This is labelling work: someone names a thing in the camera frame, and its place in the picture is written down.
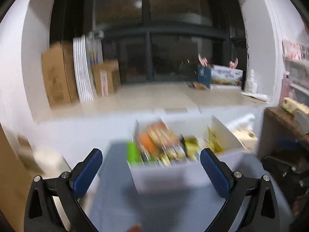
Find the white dotted paper bag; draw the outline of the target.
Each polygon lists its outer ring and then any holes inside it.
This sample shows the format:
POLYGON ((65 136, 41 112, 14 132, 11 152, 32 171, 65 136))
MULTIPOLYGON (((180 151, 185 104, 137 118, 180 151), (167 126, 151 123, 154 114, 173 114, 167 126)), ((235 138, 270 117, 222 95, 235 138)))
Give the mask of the white dotted paper bag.
POLYGON ((73 39, 73 62, 79 100, 91 102, 97 97, 93 67, 103 62, 104 33, 89 32, 73 39))

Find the large tall cardboard box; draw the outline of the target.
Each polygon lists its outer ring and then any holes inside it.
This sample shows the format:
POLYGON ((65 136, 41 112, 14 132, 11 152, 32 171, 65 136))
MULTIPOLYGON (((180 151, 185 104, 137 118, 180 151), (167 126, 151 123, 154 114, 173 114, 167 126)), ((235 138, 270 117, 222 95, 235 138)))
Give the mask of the large tall cardboard box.
POLYGON ((73 44, 57 42, 42 54, 41 68, 50 107, 79 101, 73 61, 73 44))

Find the cream tissue box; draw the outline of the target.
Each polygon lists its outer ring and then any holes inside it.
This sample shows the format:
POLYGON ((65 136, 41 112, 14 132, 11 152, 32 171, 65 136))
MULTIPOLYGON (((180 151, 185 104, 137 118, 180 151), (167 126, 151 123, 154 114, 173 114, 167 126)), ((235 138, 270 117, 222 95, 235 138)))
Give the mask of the cream tissue box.
POLYGON ((252 150, 258 142, 254 133, 254 124, 256 117, 249 113, 226 124, 226 127, 243 144, 246 149, 252 150))

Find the printed landscape gift box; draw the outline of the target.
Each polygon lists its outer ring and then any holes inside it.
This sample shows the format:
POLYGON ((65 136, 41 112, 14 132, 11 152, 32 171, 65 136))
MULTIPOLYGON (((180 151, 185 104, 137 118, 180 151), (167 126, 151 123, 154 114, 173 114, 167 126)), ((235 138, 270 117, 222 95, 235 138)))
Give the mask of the printed landscape gift box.
POLYGON ((211 88, 212 85, 242 87, 243 71, 224 66, 213 65, 197 67, 197 82, 211 88))

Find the yellow green chip bag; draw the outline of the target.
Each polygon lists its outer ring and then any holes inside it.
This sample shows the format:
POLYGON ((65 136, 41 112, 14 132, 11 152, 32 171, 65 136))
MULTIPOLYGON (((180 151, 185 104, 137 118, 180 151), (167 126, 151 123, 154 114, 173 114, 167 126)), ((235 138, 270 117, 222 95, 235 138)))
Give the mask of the yellow green chip bag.
POLYGON ((183 137, 181 140, 186 157, 192 161, 197 161, 199 159, 199 153, 201 148, 199 147, 198 140, 192 137, 183 137))

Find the brown wooden side table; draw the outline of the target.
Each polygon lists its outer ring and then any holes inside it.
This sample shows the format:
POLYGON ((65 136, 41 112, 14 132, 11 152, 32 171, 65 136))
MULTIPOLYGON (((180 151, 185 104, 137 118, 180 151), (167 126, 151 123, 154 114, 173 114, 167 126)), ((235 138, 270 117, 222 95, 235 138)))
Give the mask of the brown wooden side table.
POLYGON ((263 113, 257 157, 262 160, 284 150, 308 152, 308 134, 304 134, 294 117, 281 107, 267 107, 263 113))

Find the clear drawer organizer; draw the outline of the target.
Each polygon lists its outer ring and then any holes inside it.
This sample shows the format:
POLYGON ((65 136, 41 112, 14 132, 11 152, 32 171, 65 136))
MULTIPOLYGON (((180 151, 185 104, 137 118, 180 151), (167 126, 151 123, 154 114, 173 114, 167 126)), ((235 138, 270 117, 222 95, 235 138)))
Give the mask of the clear drawer organizer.
POLYGON ((308 106, 308 44, 283 39, 286 96, 308 106))

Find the black yellow chip bag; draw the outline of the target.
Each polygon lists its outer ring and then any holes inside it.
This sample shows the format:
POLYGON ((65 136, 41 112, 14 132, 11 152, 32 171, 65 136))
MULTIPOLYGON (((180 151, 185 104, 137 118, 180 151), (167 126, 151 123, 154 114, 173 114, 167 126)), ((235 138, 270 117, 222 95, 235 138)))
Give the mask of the black yellow chip bag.
POLYGON ((173 163, 186 160, 186 154, 183 145, 178 141, 176 143, 162 143, 159 159, 164 166, 170 166, 173 163))

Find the small open cardboard box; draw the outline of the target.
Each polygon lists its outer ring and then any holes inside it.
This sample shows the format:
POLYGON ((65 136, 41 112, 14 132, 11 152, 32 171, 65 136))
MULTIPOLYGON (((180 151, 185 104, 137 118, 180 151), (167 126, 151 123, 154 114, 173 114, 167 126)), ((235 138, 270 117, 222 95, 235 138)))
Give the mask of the small open cardboard box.
POLYGON ((105 60, 93 66, 96 93, 99 97, 115 94, 121 87, 119 63, 117 59, 105 60))

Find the yellow snack packet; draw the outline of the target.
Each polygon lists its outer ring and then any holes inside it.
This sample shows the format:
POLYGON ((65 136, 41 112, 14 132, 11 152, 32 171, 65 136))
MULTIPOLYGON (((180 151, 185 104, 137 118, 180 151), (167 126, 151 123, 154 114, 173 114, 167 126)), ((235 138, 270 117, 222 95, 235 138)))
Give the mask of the yellow snack packet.
POLYGON ((209 126, 207 127, 207 134, 208 134, 208 146, 209 146, 210 150, 214 154, 223 152, 223 148, 218 143, 215 134, 212 132, 212 130, 210 129, 209 126))

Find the green seaweed snack packet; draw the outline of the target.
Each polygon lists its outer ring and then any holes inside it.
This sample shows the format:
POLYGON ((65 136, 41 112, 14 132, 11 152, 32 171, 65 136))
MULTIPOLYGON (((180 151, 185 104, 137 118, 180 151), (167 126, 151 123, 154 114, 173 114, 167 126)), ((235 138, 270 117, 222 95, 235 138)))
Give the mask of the green seaweed snack packet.
POLYGON ((140 152, 136 144, 132 141, 127 143, 127 162, 139 163, 141 162, 140 152))

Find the white storage box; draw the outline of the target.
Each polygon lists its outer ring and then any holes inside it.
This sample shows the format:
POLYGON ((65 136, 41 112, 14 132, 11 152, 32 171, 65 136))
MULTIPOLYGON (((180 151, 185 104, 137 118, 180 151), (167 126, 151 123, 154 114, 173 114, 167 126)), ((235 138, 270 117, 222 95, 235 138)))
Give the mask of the white storage box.
POLYGON ((200 154, 209 148, 232 170, 246 152, 215 116, 136 123, 127 163, 139 194, 158 194, 210 183, 200 154))

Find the orange clear cracker packet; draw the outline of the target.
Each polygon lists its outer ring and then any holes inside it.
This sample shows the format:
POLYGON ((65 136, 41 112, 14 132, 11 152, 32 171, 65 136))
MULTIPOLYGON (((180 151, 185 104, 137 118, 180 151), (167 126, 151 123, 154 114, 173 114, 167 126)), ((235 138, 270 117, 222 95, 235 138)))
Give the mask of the orange clear cracker packet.
POLYGON ((180 144, 178 136, 163 121, 149 124, 137 138, 139 146, 144 148, 152 158, 180 144))

